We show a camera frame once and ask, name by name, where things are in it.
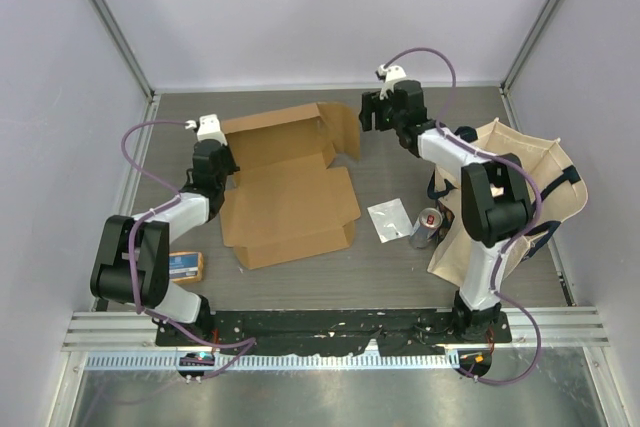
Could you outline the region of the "brown cardboard box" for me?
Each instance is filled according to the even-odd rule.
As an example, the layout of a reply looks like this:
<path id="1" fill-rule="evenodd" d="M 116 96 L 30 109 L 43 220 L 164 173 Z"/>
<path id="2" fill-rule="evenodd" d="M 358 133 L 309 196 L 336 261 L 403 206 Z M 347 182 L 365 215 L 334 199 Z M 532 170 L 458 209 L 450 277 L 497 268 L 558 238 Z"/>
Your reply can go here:
<path id="1" fill-rule="evenodd" d="M 340 102 L 315 102 L 225 120 L 239 167 L 220 211 L 222 238 L 250 270 L 349 248 L 361 216 L 349 171 L 360 124 Z"/>

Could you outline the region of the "clear plastic sachet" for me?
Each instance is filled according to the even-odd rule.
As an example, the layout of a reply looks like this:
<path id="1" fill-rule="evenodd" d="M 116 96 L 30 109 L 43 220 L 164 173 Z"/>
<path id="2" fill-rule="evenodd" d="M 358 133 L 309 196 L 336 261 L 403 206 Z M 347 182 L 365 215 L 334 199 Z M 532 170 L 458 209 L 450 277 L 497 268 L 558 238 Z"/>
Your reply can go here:
<path id="1" fill-rule="evenodd" d="M 407 237 L 412 232 L 412 223 L 399 198 L 367 208 L 381 243 Z"/>

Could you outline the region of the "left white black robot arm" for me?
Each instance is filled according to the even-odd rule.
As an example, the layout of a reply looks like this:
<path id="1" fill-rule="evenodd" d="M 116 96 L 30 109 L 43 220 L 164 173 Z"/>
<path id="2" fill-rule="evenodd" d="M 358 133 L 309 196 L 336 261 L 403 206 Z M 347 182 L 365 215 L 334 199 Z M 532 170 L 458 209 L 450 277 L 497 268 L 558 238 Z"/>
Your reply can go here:
<path id="1" fill-rule="evenodd" d="M 187 182 L 172 200 L 143 214 L 105 221 L 90 279 L 92 294 L 152 314 L 190 345 L 210 340 L 214 316 L 209 302 L 170 279 L 170 244 L 219 214 L 227 178 L 237 171 L 226 143 L 196 143 Z"/>

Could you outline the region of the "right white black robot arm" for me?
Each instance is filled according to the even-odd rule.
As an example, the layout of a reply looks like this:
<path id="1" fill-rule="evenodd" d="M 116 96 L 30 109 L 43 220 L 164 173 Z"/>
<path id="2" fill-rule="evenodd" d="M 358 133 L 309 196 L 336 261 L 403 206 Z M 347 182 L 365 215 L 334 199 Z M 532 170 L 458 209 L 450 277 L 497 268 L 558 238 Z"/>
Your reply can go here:
<path id="1" fill-rule="evenodd" d="M 505 299 L 500 286 L 509 251 L 536 223 L 529 194 L 540 195 L 535 183 L 515 155 L 491 154 L 429 118 L 423 89 L 415 80 L 363 93 L 359 120 L 365 132 L 394 131 L 403 148 L 444 168 L 458 183 L 471 254 L 454 298 L 451 327 L 462 341 L 482 338 L 498 321 Z"/>

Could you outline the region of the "yellow sponge with blue label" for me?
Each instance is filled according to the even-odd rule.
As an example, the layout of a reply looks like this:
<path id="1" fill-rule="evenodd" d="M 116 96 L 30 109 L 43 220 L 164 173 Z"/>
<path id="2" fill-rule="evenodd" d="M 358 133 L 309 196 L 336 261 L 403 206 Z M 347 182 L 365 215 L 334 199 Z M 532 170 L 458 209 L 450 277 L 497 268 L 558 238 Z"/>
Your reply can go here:
<path id="1" fill-rule="evenodd" d="M 201 252 L 173 252 L 169 255 L 169 279 L 177 284 L 199 282 L 203 277 Z"/>

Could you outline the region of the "silver red drink can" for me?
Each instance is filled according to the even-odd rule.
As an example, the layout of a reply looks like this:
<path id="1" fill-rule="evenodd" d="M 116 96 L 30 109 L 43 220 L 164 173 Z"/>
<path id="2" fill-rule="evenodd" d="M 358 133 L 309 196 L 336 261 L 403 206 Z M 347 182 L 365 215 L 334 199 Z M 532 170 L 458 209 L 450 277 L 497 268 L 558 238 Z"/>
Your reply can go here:
<path id="1" fill-rule="evenodd" d="M 409 236 L 410 245 L 416 249 L 426 248 L 431 239 L 437 234 L 442 222 L 443 215 L 437 208 L 428 207 L 423 209 L 418 214 Z"/>

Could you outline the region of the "beige canvas tote bag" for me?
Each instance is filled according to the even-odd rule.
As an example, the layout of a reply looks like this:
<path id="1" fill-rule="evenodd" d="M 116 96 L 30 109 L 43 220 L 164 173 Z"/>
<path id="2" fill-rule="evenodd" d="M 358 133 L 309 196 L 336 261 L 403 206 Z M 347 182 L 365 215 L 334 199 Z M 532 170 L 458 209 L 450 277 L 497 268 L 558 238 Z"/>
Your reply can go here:
<path id="1" fill-rule="evenodd" d="M 499 120 L 477 128 L 476 133 L 475 146 L 499 155 L 517 155 L 540 190 L 539 221 L 511 248 L 504 267 L 504 273 L 509 275 L 546 245 L 561 223 L 584 208 L 588 200 L 587 187 L 558 139 L 528 136 Z M 468 270 L 471 238 L 462 225 L 458 186 L 459 182 L 449 172 L 441 166 L 435 167 L 427 195 L 436 202 L 443 221 L 427 271 L 460 287 Z"/>

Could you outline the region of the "aluminium frame rail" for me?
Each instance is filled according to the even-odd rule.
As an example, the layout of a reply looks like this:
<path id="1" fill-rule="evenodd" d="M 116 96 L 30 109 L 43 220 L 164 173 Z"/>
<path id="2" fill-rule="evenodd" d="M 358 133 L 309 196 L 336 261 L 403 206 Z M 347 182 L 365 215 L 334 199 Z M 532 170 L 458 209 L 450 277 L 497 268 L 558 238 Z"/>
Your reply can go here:
<path id="1" fill-rule="evenodd" d="M 608 347 L 599 313 L 594 307 L 534 308 L 544 347 Z M 62 349 L 74 351 L 127 351 L 155 349 L 157 326 L 148 316 L 133 312 L 76 312 Z"/>

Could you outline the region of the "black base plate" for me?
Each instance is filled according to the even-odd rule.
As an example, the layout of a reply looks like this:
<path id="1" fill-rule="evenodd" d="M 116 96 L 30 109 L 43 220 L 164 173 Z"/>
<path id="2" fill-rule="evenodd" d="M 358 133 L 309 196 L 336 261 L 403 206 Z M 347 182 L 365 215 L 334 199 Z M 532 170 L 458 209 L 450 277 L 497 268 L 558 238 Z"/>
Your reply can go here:
<path id="1" fill-rule="evenodd" d="M 448 309 L 226 310 L 185 324 L 188 334 L 162 320 L 154 323 L 160 347 L 198 347 L 197 336 L 226 355 L 246 344 L 256 356 L 345 357 L 361 355 L 375 342 L 389 357 L 441 353 L 446 344 L 512 341 L 505 313 L 462 329 Z"/>

